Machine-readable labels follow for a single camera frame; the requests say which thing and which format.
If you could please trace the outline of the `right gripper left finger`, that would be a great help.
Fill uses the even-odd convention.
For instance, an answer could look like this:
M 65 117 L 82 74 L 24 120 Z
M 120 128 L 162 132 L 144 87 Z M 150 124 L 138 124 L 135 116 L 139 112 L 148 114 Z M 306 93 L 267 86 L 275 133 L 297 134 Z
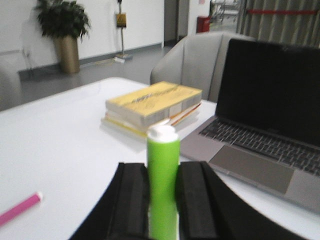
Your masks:
M 147 240 L 149 178 L 143 163 L 120 162 L 72 240 Z

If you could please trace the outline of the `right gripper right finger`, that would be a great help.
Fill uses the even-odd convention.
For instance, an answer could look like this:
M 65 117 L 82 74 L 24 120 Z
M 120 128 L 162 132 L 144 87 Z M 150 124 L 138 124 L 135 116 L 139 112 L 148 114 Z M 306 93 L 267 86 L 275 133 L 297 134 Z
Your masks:
M 215 173 L 207 162 L 178 167 L 181 240 L 313 240 L 315 216 Z

